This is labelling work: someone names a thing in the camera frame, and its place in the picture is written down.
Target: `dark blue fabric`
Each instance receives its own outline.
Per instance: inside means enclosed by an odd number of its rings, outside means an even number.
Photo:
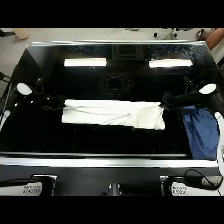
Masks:
[[[216,160],[218,123],[208,109],[194,106],[181,109],[194,159]]]

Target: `white towel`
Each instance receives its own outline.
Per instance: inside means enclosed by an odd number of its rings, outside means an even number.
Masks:
[[[144,129],[165,129],[159,102],[114,100],[66,100],[62,123],[123,125]]]

